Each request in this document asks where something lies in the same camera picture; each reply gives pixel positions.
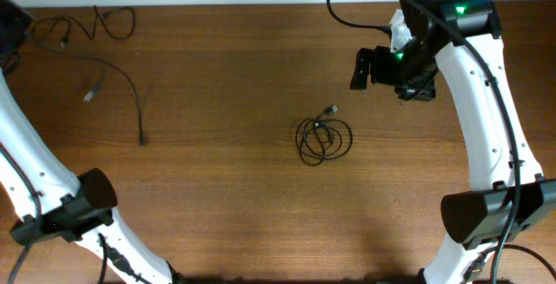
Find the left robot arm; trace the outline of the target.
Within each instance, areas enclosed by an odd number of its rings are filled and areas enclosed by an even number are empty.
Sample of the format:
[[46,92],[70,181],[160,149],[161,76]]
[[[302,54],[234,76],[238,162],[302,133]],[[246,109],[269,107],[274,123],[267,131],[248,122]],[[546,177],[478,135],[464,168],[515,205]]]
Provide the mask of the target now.
[[9,282],[30,249],[63,238],[96,254],[101,270],[126,283],[177,283],[180,275],[153,254],[117,209],[116,192],[98,168],[75,175],[52,154],[1,82],[1,183],[17,214],[11,237],[23,246]]

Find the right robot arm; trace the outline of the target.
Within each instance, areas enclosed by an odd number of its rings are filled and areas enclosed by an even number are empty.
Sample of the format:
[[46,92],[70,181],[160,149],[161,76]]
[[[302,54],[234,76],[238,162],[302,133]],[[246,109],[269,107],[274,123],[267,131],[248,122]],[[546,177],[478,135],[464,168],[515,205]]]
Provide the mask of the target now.
[[463,132],[471,188],[440,205],[446,230],[421,283],[470,283],[486,263],[497,267],[514,238],[555,208],[555,182],[544,177],[520,126],[506,78],[500,18],[493,0],[400,0],[390,44],[361,49],[350,87],[394,88],[404,101],[429,101],[443,75]]

